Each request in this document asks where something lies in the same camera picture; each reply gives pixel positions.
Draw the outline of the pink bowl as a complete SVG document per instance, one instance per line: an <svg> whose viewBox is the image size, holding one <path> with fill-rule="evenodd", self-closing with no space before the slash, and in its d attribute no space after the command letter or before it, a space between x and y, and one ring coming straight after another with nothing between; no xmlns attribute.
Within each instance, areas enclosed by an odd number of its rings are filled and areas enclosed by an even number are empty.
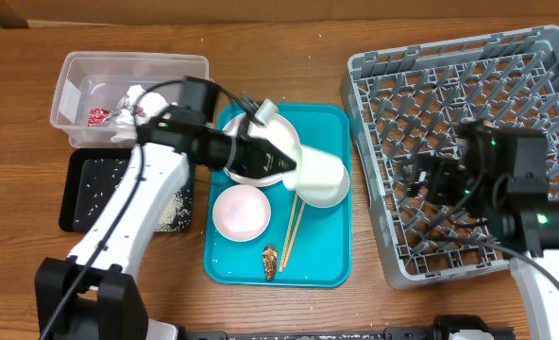
<svg viewBox="0 0 559 340"><path fill-rule="evenodd" d="M223 191L212 206L212 222L219 233L233 242L259 237L271 220L266 195L250 185L234 185Z"/></svg>

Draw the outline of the silver red foil wrapper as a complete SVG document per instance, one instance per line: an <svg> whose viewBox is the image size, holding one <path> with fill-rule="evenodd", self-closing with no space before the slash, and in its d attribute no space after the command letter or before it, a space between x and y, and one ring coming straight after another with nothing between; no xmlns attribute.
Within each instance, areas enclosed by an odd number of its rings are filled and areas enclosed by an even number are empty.
<svg viewBox="0 0 559 340"><path fill-rule="evenodd" d="M89 113L89 126L127 127L134 124L134 116L143 116L144 110L131 103L127 96L122 97L113 110L92 109Z"/></svg>

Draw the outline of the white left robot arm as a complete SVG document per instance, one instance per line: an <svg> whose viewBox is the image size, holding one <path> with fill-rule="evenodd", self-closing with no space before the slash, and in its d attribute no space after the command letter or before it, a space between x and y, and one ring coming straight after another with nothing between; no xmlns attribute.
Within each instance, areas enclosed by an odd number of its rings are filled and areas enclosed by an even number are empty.
<svg viewBox="0 0 559 340"><path fill-rule="evenodd" d="M207 79L178 80L177 104L136 123L127 171L103 212L64 260L46 258L35 277L42 339L183 339L179 325L149 317L137 287L144 253L166 202L190 166L262 179L296 169L271 142L209 125L224 91Z"/></svg>

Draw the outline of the white napkin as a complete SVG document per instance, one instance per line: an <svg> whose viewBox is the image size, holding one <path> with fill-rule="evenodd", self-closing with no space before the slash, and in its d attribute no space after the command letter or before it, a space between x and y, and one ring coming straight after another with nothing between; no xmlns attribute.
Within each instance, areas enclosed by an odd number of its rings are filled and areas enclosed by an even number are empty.
<svg viewBox="0 0 559 340"><path fill-rule="evenodd" d="M134 143L135 126L146 123L169 103L159 93L145 93L141 85L131 86L116 108L106 117L109 128L116 129L110 138L113 143Z"/></svg>

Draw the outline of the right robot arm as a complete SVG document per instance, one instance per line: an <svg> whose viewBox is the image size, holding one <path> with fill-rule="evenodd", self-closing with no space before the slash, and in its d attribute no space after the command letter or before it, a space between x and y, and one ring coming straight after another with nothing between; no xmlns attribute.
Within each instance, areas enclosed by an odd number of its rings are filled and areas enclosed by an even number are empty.
<svg viewBox="0 0 559 340"><path fill-rule="evenodd" d="M419 236L435 246L495 249L507 260L534 339L559 339L559 201L549 198L547 137L535 129L459 123L459 159L418 154L398 165L409 197L448 207Z"/></svg>

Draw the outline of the small white cup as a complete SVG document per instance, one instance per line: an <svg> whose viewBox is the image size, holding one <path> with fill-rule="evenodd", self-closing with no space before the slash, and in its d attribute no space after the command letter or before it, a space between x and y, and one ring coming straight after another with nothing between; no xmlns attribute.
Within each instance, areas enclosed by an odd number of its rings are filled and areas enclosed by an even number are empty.
<svg viewBox="0 0 559 340"><path fill-rule="evenodd" d="M300 144L288 155L296 162L295 170L282 175L282 183L288 190L329 190L346 182L346 168L334 154Z"/></svg>

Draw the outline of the pile of white rice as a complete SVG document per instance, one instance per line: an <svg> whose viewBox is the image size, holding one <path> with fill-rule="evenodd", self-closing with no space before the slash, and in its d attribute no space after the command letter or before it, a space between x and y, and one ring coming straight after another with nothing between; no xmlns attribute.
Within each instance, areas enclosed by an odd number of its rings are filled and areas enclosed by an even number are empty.
<svg viewBox="0 0 559 340"><path fill-rule="evenodd" d="M72 231L91 228L127 170L128 159L90 159L82 167ZM194 180L177 190L161 213L156 231L182 232L191 225Z"/></svg>

